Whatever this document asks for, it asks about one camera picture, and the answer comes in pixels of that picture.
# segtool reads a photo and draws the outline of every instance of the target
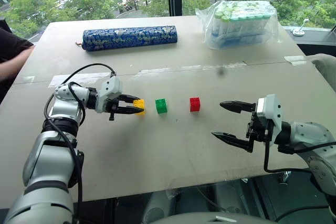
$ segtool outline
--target table surface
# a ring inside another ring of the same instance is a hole
[[[91,53],[75,45],[85,29],[156,25],[175,25],[178,43]],[[336,135],[334,91],[309,61],[294,66],[284,60],[303,53],[281,27],[279,33],[279,40],[263,45],[216,51],[202,43],[202,25],[193,16],[51,23],[0,106],[0,208],[24,190],[23,164],[41,130],[50,81],[89,63],[113,66],[123,93],[145,99],[146,115],[116,115],[110,122],[108,114],[87,110],[77,136],[85,153],[84,200],[264,174],[261,143],[250,154],[211,135],[224,131],[245,139],[250,114],[226,111],[221,101],[252,103],[276,93],[284,121],[318,122]],[[99,87],[104,79],[82,84]],[[189,112],[190,97],[200,97],[200,112]],[[158,115],[160,98],[168,113]],[[306,165],[273,146],[270,167]],[[77,187],[71,193],[76,199]]]

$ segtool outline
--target blue patterned cylinder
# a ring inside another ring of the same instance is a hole
[[[177,42],[175,26],[85,30],[82,48],[86,51],[140,47]]]

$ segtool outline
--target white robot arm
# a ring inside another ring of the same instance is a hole
[[[79,223],[74,214],[68,188],[78,183],[78,208],[81,202],[81,168],[84,153],[76,149],[78,127],[85,118],[85,108],[97,113],[132,114],[142,112],[132,106],[121,107],[139,98],[122,94],[120,80],[111,73],[99,91],[77,83],[59,85],[52,97],[55,103],[47,114],[43,129],[23,169],[25,191],[10,208],[4,223]]]
[[[313,122],[289,124],[282,121],[281,104],[275,94],[260,98],[257,104],[227,101],[220,105],[236,113],[242,110],[252,113],[246,133],[249,140],[240,140],[234,135],[223,132],[212,132],[212,134],[223,142],[248,152],[253,151],[254,140],[264,142],[266,172],[311,173],[314,177],[312,182],[325,194],[331,216],[336,221],[336,142],[329,130]],[[270,170],[268,158],[271,144],[277,144],[278,151],[282,153],[297,153],[308,164],[309,170],[296,168]]]

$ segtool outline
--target red lego brick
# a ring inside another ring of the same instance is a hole
[[[199,97],[190,98],[190,112],[199,111],[201,102]]]

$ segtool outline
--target green lego brick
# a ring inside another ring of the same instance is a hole
[[[158,114],[167,113],[167,105],[165,99],[157,99],[155,100],[156,110]]]

